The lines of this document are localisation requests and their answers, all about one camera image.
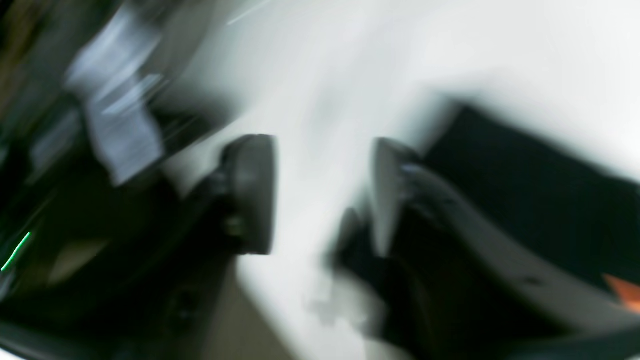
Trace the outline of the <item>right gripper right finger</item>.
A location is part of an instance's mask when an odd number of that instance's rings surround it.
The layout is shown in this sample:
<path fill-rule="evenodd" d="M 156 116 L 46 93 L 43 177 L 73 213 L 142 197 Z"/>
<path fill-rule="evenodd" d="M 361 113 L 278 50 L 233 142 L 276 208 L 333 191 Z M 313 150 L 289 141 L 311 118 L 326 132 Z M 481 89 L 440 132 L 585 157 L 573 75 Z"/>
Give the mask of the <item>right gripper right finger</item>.
<path fill-rule="evenodd" d="M 639 335 L 638 313 L 519 244 L 455 186 L 422 166 L 408 146 L 375 139 L 371 173 L 374 247 L 380 255 L 390 255 L 404 211 L 412 203 L 424 205 L 496 287 L 570 338 Z"/>

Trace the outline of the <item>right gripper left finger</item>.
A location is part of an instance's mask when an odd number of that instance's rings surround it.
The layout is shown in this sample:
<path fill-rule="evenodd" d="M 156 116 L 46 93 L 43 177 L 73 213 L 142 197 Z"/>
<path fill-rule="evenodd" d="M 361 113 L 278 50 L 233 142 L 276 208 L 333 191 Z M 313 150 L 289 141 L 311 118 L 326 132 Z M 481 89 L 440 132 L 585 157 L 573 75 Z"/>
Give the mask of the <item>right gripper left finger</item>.
<path fill-rule="evenodd" d="M 250 134 L 179 153 L 167 173 L 180 201 L 165 232 L 166 315 L 202 319 L 218 304 L 239 255 L 269 255 L 274 238 L 277 142 Z"/>

